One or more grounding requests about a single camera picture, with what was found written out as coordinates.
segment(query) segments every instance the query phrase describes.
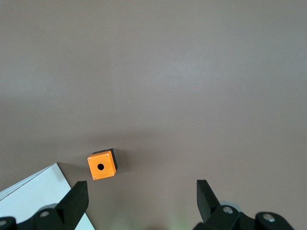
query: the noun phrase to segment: screw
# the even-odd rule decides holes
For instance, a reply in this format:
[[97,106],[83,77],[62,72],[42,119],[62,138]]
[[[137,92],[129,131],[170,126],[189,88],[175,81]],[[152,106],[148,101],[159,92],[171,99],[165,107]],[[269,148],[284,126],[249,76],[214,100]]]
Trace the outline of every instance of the screw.
[[0,226],[4,226],[4,225],[6,225],[6,223],[7,223],[7,222],[8,222],[8,221],[7,221],[7,220],[5,220],[5,219],[4,219],[4,220],[1,220],[1,221],[0,221]]
[[49,212],[48,211],[45,211],[45,212],[42,212],[39,216],[40,217],[46,217],[49,215]]
[[270,215],[270,214],[268,214],[268,213],[266,213],[266,214],[264,214],[263,215],[263,218],[265,219],[265,220],[267,220],[268,222],[275,222],[275,218],[272,216],[272,215]]
[[223,208],[223,211],[224,211],[225,213],[228,213],[228,214],[232,214],[232,213],[233,213],[232,208],[231,208],[231,207],[227,207],[227,206],[225,206],[225,207]]

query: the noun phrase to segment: small orange device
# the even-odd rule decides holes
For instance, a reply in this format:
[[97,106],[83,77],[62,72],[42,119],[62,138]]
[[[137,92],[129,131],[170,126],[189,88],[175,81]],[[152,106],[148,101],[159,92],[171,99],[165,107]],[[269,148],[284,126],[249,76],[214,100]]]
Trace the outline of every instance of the small orange device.
[[87,158],[93,180],[114,176],[117,163],[113,149],[94,152]]

